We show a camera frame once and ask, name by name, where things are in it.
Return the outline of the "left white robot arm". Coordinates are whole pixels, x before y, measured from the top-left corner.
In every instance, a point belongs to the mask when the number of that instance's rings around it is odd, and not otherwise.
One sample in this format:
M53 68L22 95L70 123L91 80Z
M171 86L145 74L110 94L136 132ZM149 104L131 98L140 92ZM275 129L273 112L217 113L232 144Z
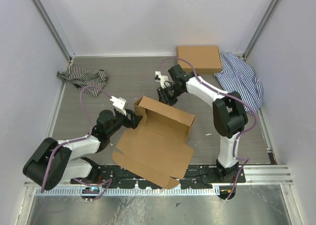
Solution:
M91 133L81 138L60 141L45 138L22 172L43 190L51 190L63 180L78 179L89 184L97 183L101 175L99 165L86 155L101 152L121 127L135 129L142 119L141 115L129 109L126 114L117 110L103 110Z

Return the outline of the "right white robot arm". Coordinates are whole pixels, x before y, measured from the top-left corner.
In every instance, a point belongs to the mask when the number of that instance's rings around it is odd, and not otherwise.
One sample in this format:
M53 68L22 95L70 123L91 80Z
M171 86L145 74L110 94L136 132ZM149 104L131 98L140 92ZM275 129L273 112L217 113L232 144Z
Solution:
M206 82L195 72L186 73L178 64L171 67L172 81L160 71L155 71L155 81L160 83L159 102L173 106L183 93L192 94L212 107L213 124L220 135L220 153L216 160L216 177L221 182L237 181L240 175L237 149L238 135L248 123L241 96L234 91L228 93Z

